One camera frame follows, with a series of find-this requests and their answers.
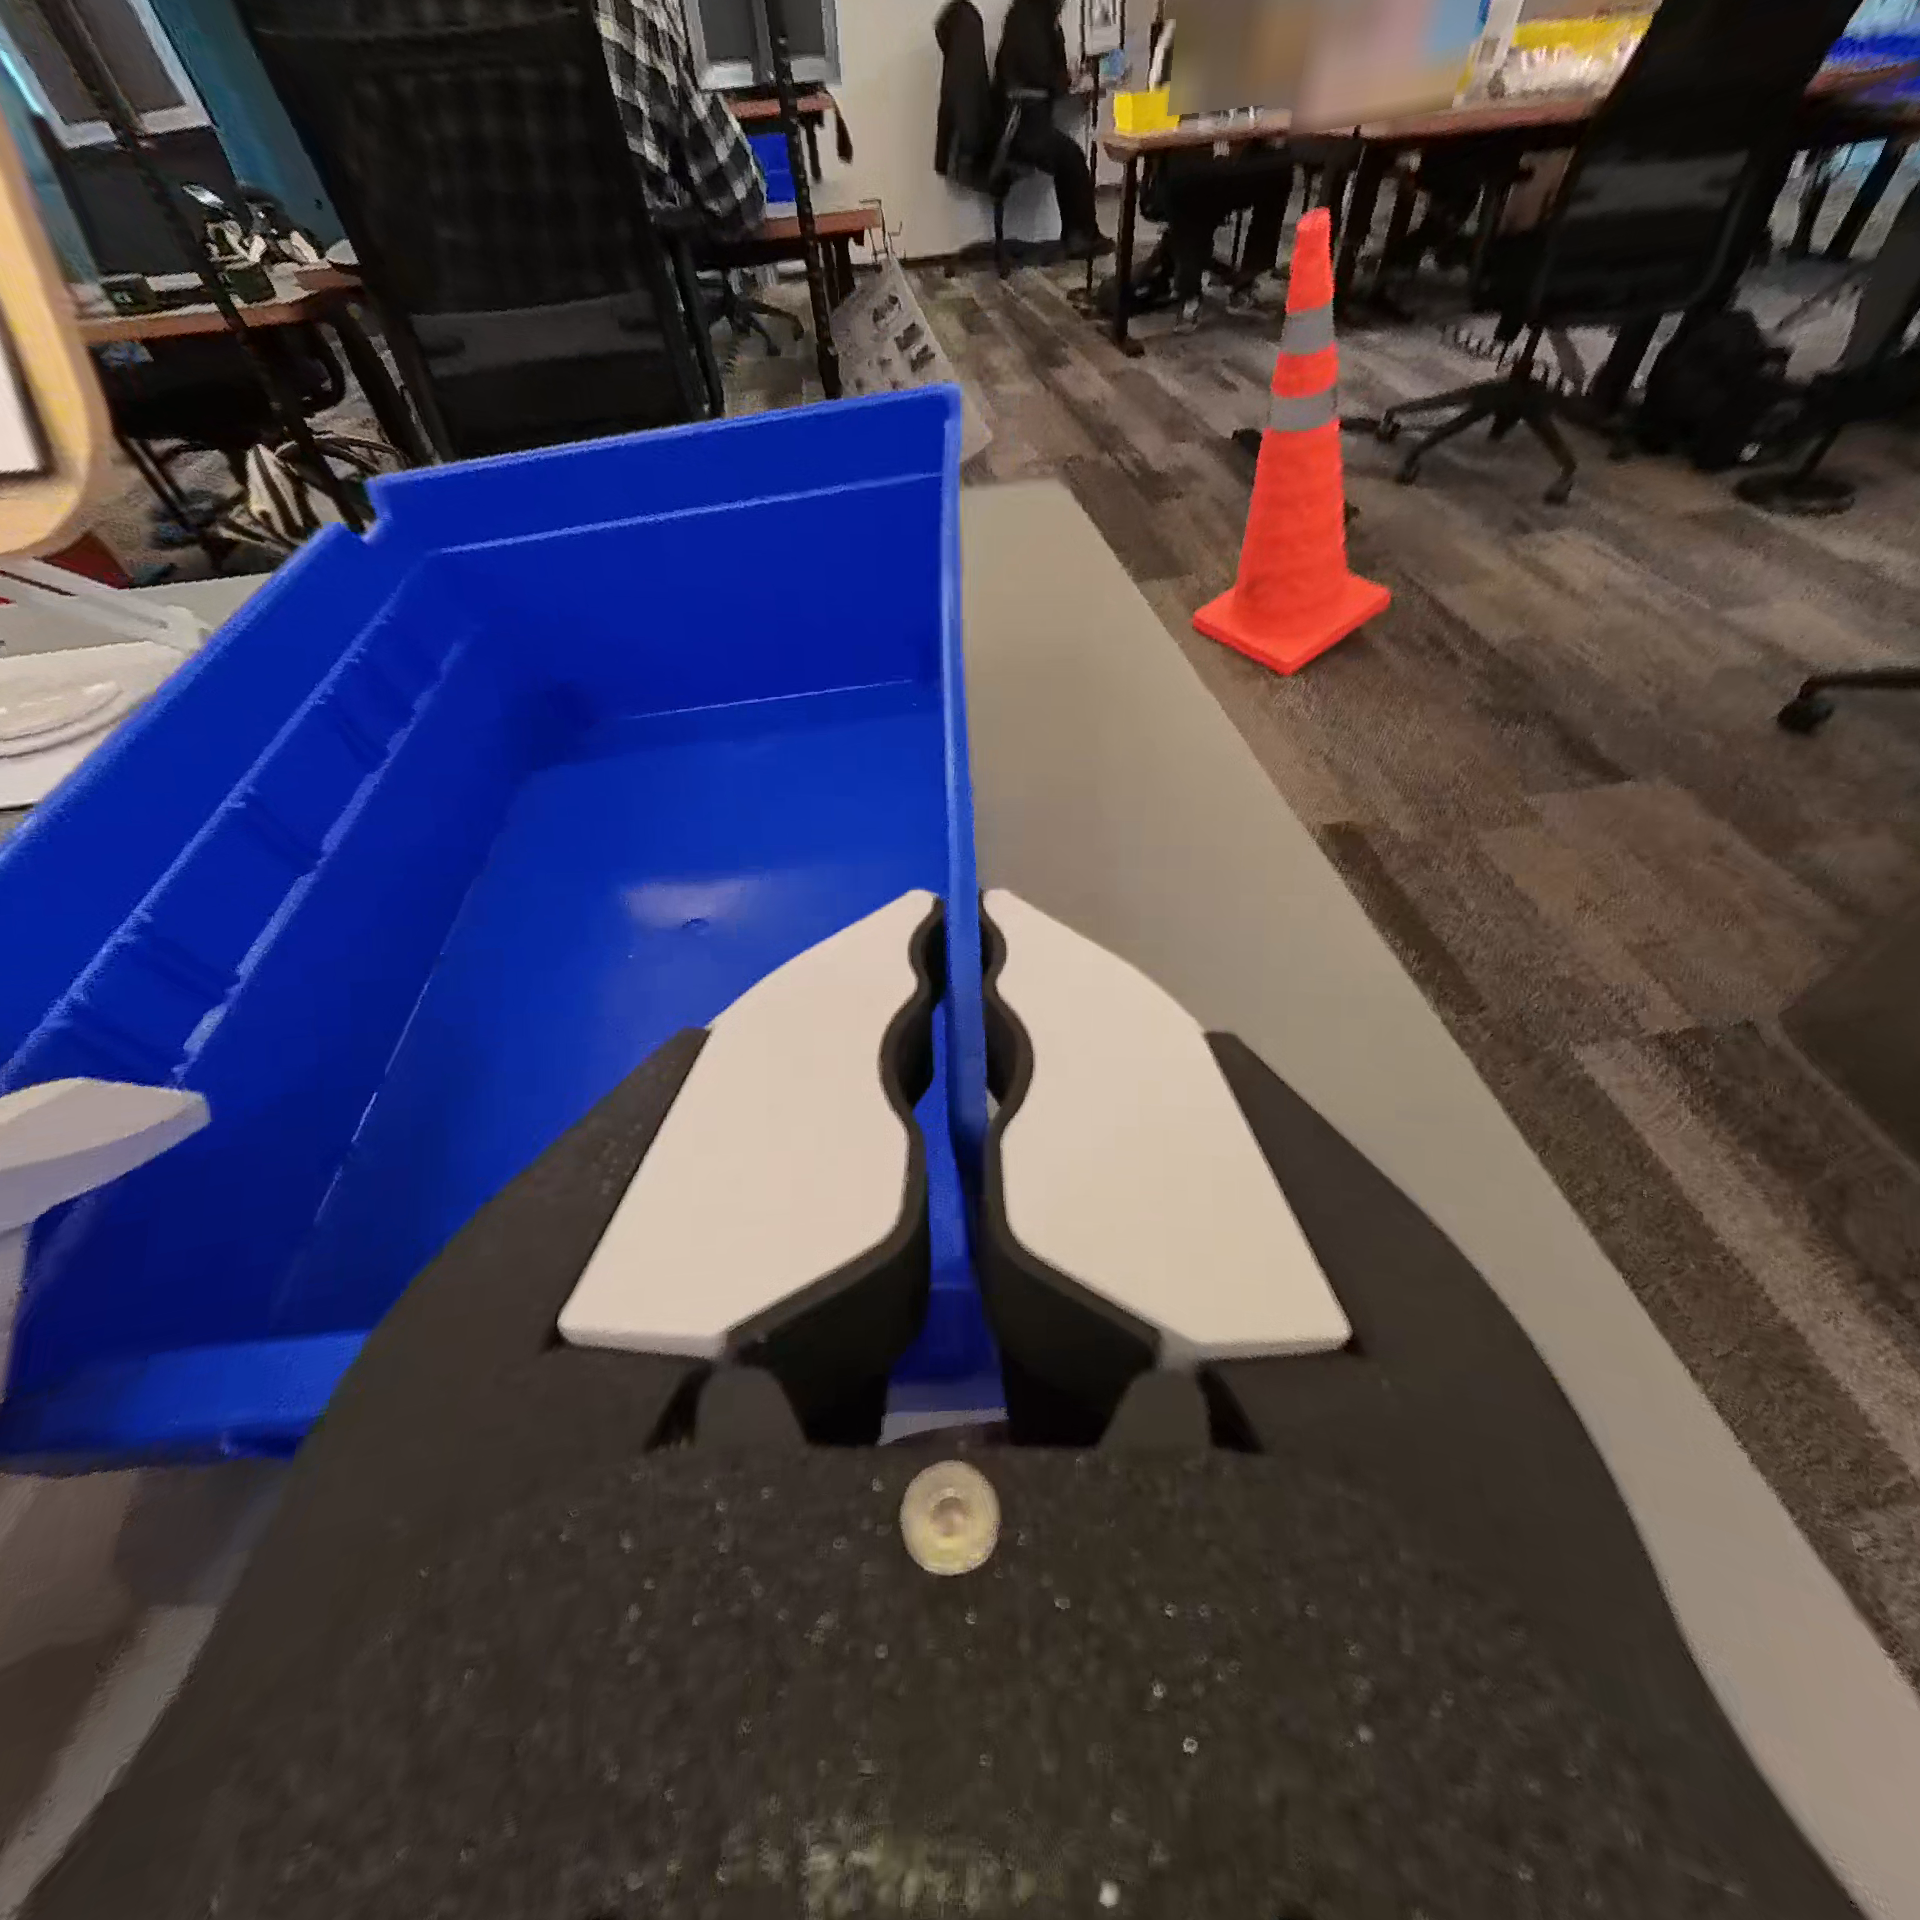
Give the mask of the leaning printed board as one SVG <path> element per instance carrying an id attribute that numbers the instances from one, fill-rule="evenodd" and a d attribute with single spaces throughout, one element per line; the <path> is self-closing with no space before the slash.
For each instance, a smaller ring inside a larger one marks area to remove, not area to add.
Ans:
<path id="1" fill-rule="evenodd" d="M 993 440 L 977 404 L 965 396 L 955 366 L 916 297 L 900 260 L 854 279 L 826 311 L 840 397 L 830 404 L 834 433 L 849 446 L 857 473 L 944 473 Z"/>

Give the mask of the white stand with wooden board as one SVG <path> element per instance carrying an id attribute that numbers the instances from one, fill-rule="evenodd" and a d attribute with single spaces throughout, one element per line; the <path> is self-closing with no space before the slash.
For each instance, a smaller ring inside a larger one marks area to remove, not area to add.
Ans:
<path id="1" fill-rule="evenodd" d="M 211 631 L 180 604 L 107 589 L 54 562 L 87 536 L 107 490 L 116 433 L 9 134 L 3 134 L 3 322 L 46 440 L 42 476 L 3 479 L 3 612 L 46 631 L 34 653 L 3 657 L 3 811 L 27 811 L 202 653 Z"/>

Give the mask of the orange traffic cone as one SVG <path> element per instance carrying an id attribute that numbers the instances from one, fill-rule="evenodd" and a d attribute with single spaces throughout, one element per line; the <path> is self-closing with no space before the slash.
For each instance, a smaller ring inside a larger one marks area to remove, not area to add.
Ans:
<path id="1" fill-rule="evenodd" d="M 1293 229 L 1282 341 L 1262 427 L 1236 581 L 1191 612 L 1191 631 L 1293 679 L 1387 612 L 1388 589 L 1347 555 L 1332 217 Z"/>

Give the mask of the plaid jacket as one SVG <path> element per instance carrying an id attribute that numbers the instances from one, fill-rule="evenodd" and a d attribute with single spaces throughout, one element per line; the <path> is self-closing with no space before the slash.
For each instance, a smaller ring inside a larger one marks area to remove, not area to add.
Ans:
<path id="1" fill-rule="evenodd" d="M 592 18 L 647 217 L 683 232 L 752 232 L 768 182 L 735 112 L 702 82 L 683 5 L 592 5 Z"/>

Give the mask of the blue plastic bin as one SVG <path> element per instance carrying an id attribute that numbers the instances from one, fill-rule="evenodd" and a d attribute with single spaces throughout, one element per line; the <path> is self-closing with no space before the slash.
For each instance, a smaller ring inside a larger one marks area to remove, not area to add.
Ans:
<path id="1" fill-rule="evenodd" d="M 208 1125 L 33 1228 L 7 1473 L 285 1460 L 444 1242 L 906 894 L 977 956 L 951 385 L 389 473 L 3 844 L 3 1094 Z"/>

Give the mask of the black backpack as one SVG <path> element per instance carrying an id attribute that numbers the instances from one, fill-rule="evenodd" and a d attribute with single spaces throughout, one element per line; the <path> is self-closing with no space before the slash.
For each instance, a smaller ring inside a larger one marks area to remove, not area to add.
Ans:
<path id="1" fill-rule="evenodd" d="M 1787 348 L 1747 310 L 1729 306 L 1683 322 L 1658 352 L 1624 446 L 1729 473 L 1765 448 L 1794 401 Z"/>

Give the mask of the long wooden top table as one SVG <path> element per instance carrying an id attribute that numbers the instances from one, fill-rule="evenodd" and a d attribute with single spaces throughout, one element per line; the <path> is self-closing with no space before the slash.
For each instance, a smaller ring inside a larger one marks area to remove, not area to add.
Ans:
<path id="1" fill-rule="evenodd" d="M 1809 91 L 1794 125 L 1794 152 L 1870 141 L 1882 134 L 1914 138 L 1916 102 L 1900 102 L 1895 82 L 1916 75 L 1916 61 L 1857 61 L 1823 67 Z M 1387 278 L 1360 279 L 1369 237 L 1377 229 L 1377 210 L 1387 181 L 1399 157 L 1422 157 L 1429 152 L 1556 152 L 1572 149 L 1580 131 L 1597 115 L 1591 94 L 1547 94 L 1492 102 L 1472 108 L 1445 108 L 1434 115 L 1399 115 L 1351 134 L 1300 134 L 1298 164 L 1329 164 L 1332 174 L 1332 300 L 1347 327 L 1387 316 Z M 1110 346 L 1140 358 L 1143 346 L 1133 337 L 1133 254 L 1140 229 L 1140 174 L 1150 157 L 1214 149 L 1256 149 L 1288 141 L 1288 115 L 1282 108 L 1228 112 L 1180 119 L 1150 134 L 1105 134 L 1101 152 L 1121 161 L 1121 210 L 1117 210 L 1117 262 L 1110 311 L 1101 316 Z"/>

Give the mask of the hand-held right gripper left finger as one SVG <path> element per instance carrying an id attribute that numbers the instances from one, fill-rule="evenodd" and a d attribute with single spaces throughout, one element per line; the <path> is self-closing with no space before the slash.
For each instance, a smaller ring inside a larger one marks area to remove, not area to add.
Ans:
<path id="1" fill-rule="evenodd" d="M 714 1018 L 560 1339 L 760 1368 L 812 1444 L 873 1444 L 932 1295 L 941 990 L 944 906 L 908 888 Z"/>

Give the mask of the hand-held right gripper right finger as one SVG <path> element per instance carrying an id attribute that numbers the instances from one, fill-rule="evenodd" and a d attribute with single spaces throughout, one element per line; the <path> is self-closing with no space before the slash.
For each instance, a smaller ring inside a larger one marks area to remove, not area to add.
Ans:
<path id="1" fill-rule="evenodd" d="M 1095 1444 L 1157 1374 L 1354 1338 L 1207 1030 L 1150 974 L 990 888 L 977 1285 L 1020 1444 Z"/>

